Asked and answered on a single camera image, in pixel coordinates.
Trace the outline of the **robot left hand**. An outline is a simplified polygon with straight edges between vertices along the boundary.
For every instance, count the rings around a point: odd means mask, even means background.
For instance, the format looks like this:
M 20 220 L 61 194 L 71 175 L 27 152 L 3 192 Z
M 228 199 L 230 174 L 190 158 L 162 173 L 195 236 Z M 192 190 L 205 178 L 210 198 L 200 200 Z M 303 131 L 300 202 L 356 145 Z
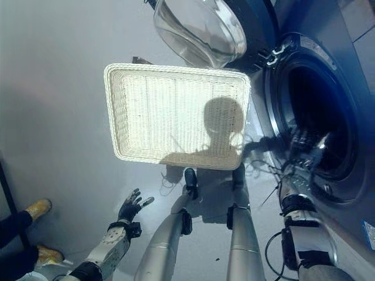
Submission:
M 148 197 L 147 199 L 142 199 L 141 192 L 139 189 L 135 189 L 132 193 L 125 199 L 119 212 L 118 221 L 122 221 L 126 224 L 132 223 L 134 217 L 145 207 L 154 202 L 154 197 Z

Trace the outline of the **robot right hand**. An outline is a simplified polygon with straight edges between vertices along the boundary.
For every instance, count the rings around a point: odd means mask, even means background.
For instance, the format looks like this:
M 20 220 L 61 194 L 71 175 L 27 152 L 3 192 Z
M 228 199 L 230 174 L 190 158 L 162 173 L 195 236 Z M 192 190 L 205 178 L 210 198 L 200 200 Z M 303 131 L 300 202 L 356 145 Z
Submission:
M 292 135 L 289 159 L 292 164 L 313 172 L 323 157 L 322 138 L 316 132 L 296 129 Z

